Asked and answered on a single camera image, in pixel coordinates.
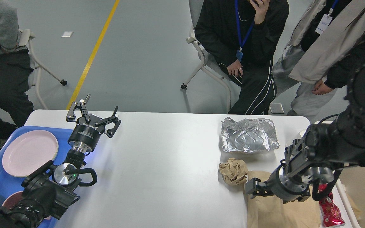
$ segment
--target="paper bag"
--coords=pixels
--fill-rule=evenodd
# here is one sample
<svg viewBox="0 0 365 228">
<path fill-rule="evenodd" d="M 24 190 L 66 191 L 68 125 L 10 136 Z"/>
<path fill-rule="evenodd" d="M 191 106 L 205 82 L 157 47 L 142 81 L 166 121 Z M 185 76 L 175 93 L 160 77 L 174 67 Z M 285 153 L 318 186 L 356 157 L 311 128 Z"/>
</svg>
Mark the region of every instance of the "paper bag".
<svg viewBox="0 0 365 228">
<path fill-rule="evenodd" d="M 249 171 L 248 179 L 268 180 L 271 173 Z M 305 202 L 283 204 L 277 196 L 257 196 L 248 199 L 247 228 L 319 228 L 321 224 L 319 203 L 312 197 Z"/>
</svg>

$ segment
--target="blue lanyard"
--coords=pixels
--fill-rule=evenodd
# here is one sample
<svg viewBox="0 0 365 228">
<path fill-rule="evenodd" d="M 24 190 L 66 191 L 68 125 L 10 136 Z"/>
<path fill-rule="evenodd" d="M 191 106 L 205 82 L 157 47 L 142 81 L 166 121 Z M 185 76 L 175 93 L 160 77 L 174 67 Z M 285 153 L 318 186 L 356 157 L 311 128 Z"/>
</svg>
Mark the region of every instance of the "blue lanyard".
<svg viewBox="0 0 365 228">
<path fill-rule="evenodd" d="M 335 0 L 335 2 L 332 5 L 332 9 L 334 9 L 336 7 L 336 5 L 337 5 L 338 2 L 339 2 L 339 0 Z"/>
<path fill-rule="evenodd" d="M 236 25 L 237 25 L 237 34 L 239 36 L 239 45 L 240 45 L 240 52 L 242 52 L 242 48 L 243 46 L 245 45 L 246 41 L 247 41 L 247 38 L 249 38 L 249 35 L 250 35 L 250 32 L 252 31 L 253 29 L 253 25 L 254 25 L 254 22 L 252 23 L 252 25 L 250 26 L 249 30 L 247 31 L 246 33 L 246 36 L 245 36 L 245 39 L 243 40 L 242 42 L 242 34 L 240 32 L 240 20 L 239 20 L 239 7 L 238 7 L 238 3 L 237 3 L 238 0 L 235 0 L 234 2 L 234 6 L 235 6 L 235 12 L 236 12 Z"/>
<path fill-rule="evenodd" d="M 336 7 L 338 2 L 339 2 L 339 0 L 335 0 L 335 2 L 333 3 L 332 7 L 329 10 L 329 15 L 331 15 L 333 13 L 333 9 Z"/>
</svg>

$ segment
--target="name tag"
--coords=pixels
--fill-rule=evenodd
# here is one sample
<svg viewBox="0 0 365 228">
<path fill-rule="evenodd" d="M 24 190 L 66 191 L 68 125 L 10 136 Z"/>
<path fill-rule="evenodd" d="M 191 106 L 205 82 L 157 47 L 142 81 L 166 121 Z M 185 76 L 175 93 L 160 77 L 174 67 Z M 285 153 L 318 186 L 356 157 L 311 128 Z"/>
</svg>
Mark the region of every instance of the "name tag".
<svg viewBox="0 0 365 228">
<path fill-rule="evenodd" d="M 239 60 L 239 62 L 242 62 L 243 53 L 239 50 L 236 52 L 236 58 Z"/>
<path fill-rule="evenodd" d="M 322 20 L 320 20 L 319 25 L 317 26 L 315 32 L 321 35 L 329 27 L 329 24 L 330 22 L 332 22 L 332 19 L 333 18 L 328 14 L 323 15 Z"/>
</svg>

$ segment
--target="aluminum foil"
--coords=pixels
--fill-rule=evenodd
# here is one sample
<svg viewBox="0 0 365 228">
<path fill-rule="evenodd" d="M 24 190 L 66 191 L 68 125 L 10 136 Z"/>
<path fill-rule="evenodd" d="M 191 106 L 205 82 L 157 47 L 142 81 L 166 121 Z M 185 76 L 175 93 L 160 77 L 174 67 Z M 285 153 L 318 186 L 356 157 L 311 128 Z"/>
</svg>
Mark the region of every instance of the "aluminum foil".
<svg viewBox="0 0 365 228">
<path fill-rule="evenodd" d="M 223 151 L 227 153 L 254 153 L 278 149 L 274 123 L 269 119 L 243 119 L 230 117 L 222 121 Z"/>
</svg>

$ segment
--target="robotic arm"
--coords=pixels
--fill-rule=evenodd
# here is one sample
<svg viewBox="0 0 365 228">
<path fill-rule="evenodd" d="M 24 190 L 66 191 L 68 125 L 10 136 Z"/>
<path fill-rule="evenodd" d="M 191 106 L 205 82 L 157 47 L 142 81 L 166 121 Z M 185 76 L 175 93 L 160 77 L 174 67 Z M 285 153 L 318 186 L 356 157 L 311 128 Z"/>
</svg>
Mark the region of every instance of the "robotic arm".
<svg viewBox="0 0 365 228">
<path fill-rule="evenodd" d="M 35 228 L 50 215 L 60 219 L 69 206 L 80 198 L 74 193 L 78 187 L 92 186 L 97 182 L 97 174 L 92 168 L 84 168 L 84 158 L 94 151 L 100 136 L 106 134 L 112 138 L 121 121 L 118 119 L 116 107 L 112 116 L 102 119 L 89 114 L 84 100 L 73 102 L 67 114 L 67 122 L 77 123 L 71 133 L 68 144 L 72 148 L 68 151 L 64 162 L 58 166 L 48 161 L 38 170 L 29 175 L 23 182 L 23 199 L 13 208 L 0 207 L 0 228 Z M 79 109 L 81 117 L 75 120 L 74 111 Z M 107 124 L 114 123 L 112 129 L 105 131 Z M 92 182 L 83 183 L 79 174 L 90 173 Z"/>
<path fill-rule="evenodd" d="M 301 139 L 285 149 L 285 160 L 261 182 L 251 179 L 245 191 L 255 196 L 276 195 L 284 203 L 305 201 L 311 194 L 318 201 L 335 186 L 345 168 L 365 167 L 365 64 L 350 78 L 346 100 L 350 104 L 331 124 L 312 124 Z M 323 192 L 319 184 L 328 183 Z"/>
</svg>

